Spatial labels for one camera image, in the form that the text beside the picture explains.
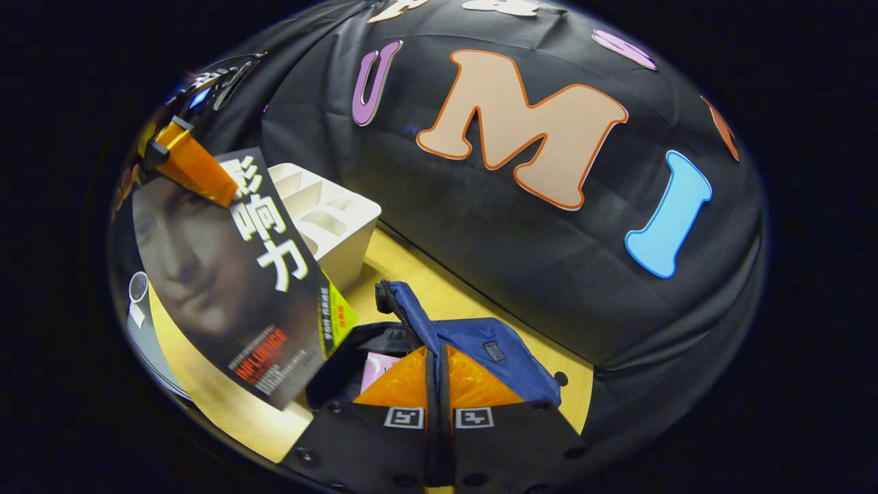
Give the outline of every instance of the purple letter u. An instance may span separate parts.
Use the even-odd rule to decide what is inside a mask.
[[[379,56],[378,52],[371,52],[363,57],[360,62],[360,75],[356,78],[356,86],[354,87],[354,100],[351,104],[351,113],[354,116],[354,122],[360,127],[369,125],[378,112],[378,103],[381,101],[381,93],[384,91],[384,83],[387,80],[387,71],[390,69],[390,62],[393,56],[402,47],[402,41],[394,41],[386,47],[381,48],[381,61],[378,63],[378,73],[375,75],[375,83],[372,85],[372,93],[369,95],[369,101],[365,101],[363,94],[366,89],[366,79],[372,68],[375,57]]]

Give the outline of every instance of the table surface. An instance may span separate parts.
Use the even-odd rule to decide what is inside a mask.
[[[463,283],[408,241],[386,229],[372,234],[357,281],[342,294],[359,316],[358,323],[396,320],[375,309],[375,283],[408,283],[431,319],[496,317],[515,329],[533,355],[551,373],[569,383],[561,388],[560,411],[577,432],[582,430],[592,395],[593,368],[583,359],[530,329],[506,310]],[[312,420],[304,393],[278,410],[235,384],[211,364],[171,321],[149,287],[155,333],[176,378],[196,406],[216,426],[265,458],[279,462]],[[451,492],[450,488],[430,492]]]

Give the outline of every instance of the zipper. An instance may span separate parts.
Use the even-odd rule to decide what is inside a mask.
[[[396,295],[393,294],[393,290],[392,290],[390,281],[381,280],[380,285],[381,285],[382,291],[384,292],[385,300],[387,301],[387,304],[390,306],[390,310],[392,310],[393,314],[395,314],[396,317],[399,318],[399,321],[402,323],[402,326],[404,328],[406,328],[406,331],[408,332],[408,336],[409,336],[408,341],[409,341],[409,343],[411,343],[414,346],[413,350],[424,346],[423,340],[421,340],[421,337],[418,336],[418,333],[414,332],[414,328],[412,327],[412,324],[408,322],[408,317],[406,316],[406,311],[404,311],[402,309],[402,307],[399,305],[399,302],[396,300]]]

